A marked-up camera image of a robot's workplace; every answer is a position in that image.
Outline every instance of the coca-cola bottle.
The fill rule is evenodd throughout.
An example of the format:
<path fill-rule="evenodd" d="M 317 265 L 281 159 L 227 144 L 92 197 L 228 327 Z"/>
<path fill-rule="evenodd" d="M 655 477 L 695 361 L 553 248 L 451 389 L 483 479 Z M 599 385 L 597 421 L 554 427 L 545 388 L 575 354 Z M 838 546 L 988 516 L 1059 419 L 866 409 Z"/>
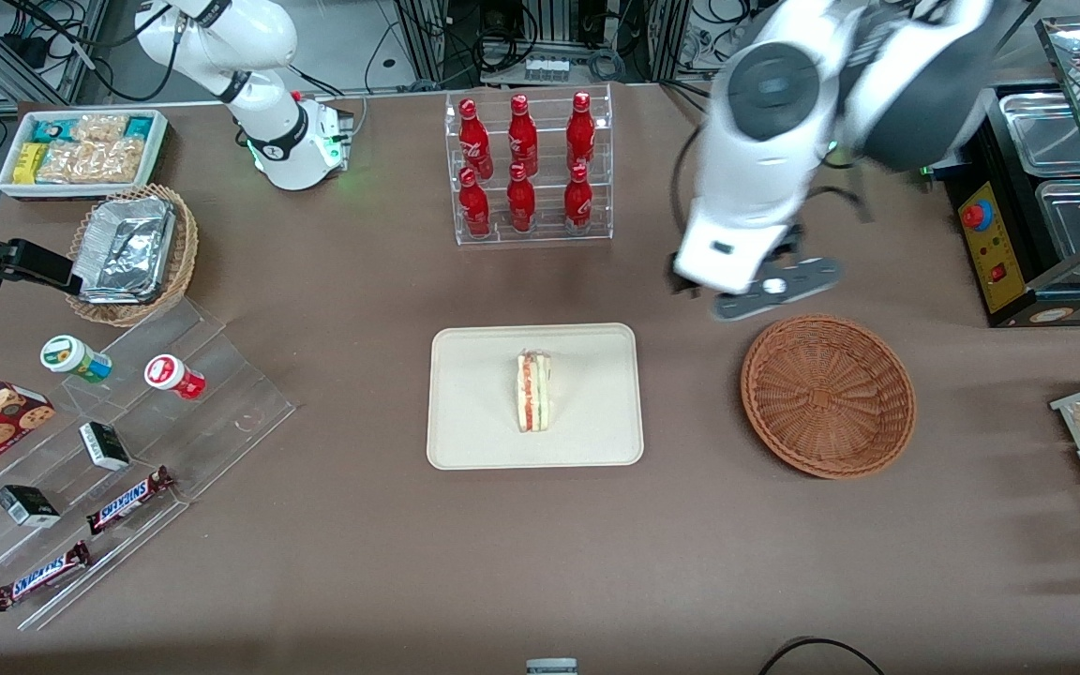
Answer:
<path fill-rule="evenodd" d="M 477 175 L 472 167 L 461 167 L 458 177 L 461 179 L 458 201 L 461 202 L 461 215 L 469 230 L 469 237 L 474 239 L 489 237 L 489 201 L 486 200 L 485 189 L 477 185 Z"/>
<path fill-rule="evenodd" d="M 528 97 L 523 94 L 511 96 L 511 126 L 507 129 L 511 145 L 511 161 L 523 162 L 528 175 L 540 171 L 540 148 L 537 143 L 537 123 L 528 112 Z"/>
<path fill-rule="evenodd" d="M 511 227 L 526 234 L 536 225 L 537 192 L 528 180 L 528 170 L 523 162 L 511 165 L 511 185 L 507 188 L 507 202 L 511 206 Z"/>
<path fill-rule="evenodd" d="M 477 119 L 477 106 L 472 98 L 463 98 L 458 110 L 461 111 L 461 153 L 465 164 L 477 172 L 477 178 L 489 180 L 494 175 L 494 160 L 489 159 L 489 134 Z"/>
<path fill-rule="evenodd" d="M 569 146 L 567 161 L 572 171 L 578 162 L 591 166 L 594 159 L 594 118 L 591 117 L 591 95 L 585 91 L 573 94 L 573 114 L 565 127 L 565 141 Z"/>
<path fill-rule="evenodd" d="M 565 230 L 570 234 L 586 234 L 591 227 L 591 201 L 594 189 L 586 183 L 586 165 L 579 162 L 569 172 L 565 187 Z"/>

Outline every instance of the small black box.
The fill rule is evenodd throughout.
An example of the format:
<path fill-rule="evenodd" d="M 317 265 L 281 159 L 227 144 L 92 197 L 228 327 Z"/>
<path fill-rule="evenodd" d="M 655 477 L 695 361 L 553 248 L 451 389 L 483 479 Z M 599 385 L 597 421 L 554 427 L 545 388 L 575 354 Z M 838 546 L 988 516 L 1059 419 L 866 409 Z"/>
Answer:
<path fill-rule="evenodd" d="M 53 504 L 48 503 L 43 492 L 36 487 L 3 486 L 0 490 L 0 504 L 3 504 L 17 525 L 52 527 L 60 519 L 60 514 L 56 513 Z"/>
<path fill-rule="evenodd" d="M 120 442 L 114 427 L 102 422 L 85 422 L 81 432 L 82 445 L 85 445 L 90 461 L 95 465 L 111 471 L 127 469 L 132 459 L 127 457 L 127 450 L 124 449 L 123 442 Z"/>

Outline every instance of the red emergency stop button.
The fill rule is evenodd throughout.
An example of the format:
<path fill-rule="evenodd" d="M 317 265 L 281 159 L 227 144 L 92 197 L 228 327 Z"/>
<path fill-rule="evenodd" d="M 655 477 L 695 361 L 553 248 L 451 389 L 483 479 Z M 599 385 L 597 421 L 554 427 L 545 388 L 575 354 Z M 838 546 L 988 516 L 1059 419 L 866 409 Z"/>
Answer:
<path fill-rule="evenodd" d="M 961 225 L 973 231 L 985 231 L 994 222 L 994 206 L 985 200 L 964 206 L 961 211 Z"/>
<path fill-rule="evenodd" d="M 985 214 L 982 212 L 982 206 L 973 204 L 961 214 L 961 225 L 973 230 L 974 227 L 982 225 L 983 218 L 985 218 Z"/>

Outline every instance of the wicker basket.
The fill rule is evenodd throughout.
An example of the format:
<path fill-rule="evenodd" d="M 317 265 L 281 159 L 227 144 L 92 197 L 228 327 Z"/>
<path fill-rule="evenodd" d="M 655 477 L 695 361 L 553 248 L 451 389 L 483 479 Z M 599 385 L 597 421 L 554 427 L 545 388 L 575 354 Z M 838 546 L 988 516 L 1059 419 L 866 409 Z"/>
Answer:
<path fill-rule="evenodd" d="M 146 185 L 144 188 L 127 189 L 119 195 L 108 197 L 109 200 L 138 200 L 141 197 L 161 197 L 168 201 L 177 210 L 177 221 L 174 226 L 174 240 L 168 245 L 168 261 L 164 273 L 163 289 L 154 302 L 147 305 L 91 305 L 82 302 L 72 295 L 68 297 L 69 307 L 78 316 L 95 323 L 107 323 L 119 326 L 119 328 L 131 328 L 145 316 L 156 313 L 162 308 L 174 307 L 189 286 L 189 278 L 194 272 L 194 256 L 198 254 L 198 225 L 194 222 L 194 214 L 186 208 L 186 202 L 181 200 L 172 189 L 161 187 L 161 185 Z M 82 248 L 82 235 L 85 235 L 86 222 L 90 221 L 87 213 L 82 218 L 82 226 L 78 227 L 77 234 L 73 235 L 73 243 L 69 245 L 69 257 L 77 259 L 78 252 Z"/>
<path fill-rule="evenodd" d="M 881 338 L 837 316 L 780 321 L 745 355 L 741 399 L 778 457 L 822 478 L 861 478 L 912 441 L 916 397 Z"/>

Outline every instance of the table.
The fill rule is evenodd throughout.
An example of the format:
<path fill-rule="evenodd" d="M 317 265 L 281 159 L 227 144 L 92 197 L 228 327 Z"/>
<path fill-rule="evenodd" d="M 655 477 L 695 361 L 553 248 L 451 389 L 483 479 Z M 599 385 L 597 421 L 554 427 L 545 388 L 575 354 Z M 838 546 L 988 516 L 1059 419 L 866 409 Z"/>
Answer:
<path fill-rule="evenodd" d="M 48 629 L 0 621 L 0 672 L 501 674 L 570 654 L 586 675 L 745 674 L 801 634 L 888 672 L 1080 672 L 1080 465 L 1047 407 L 1080 390 L 1080 329 L 985 328 L 947 201 L 872 166 L 874 222 L 834 195 L 805 208 L 807 255 L 842 260 L 840 285 L 716 323 L 664 286 L 693 110 L 615 96 L 616 239 L 515 252 L 453 242 L 443 96 L 374 99 L 352 170 L 301 193 L 253 170 L 222 106 L 166 108 L 159 176 L 201 227 L 189 294 L 301 408 Z M 3 200 L 0 238 L 64 249 L 85 208 Z M 781 464 L 739 408 L 747 345 L 805 312 L 869 326 L 913 376 L 916 436 L 875 477 Z M 429 465 L 434 334 L 612 321 L 637 337 L 638 464 Z M 62 332 L 114 335 L 51 291 L 0 291 L 0 379 L 55 386 L 36 352 Z M 862 672 L 843 659 L 799 661 Z"/>

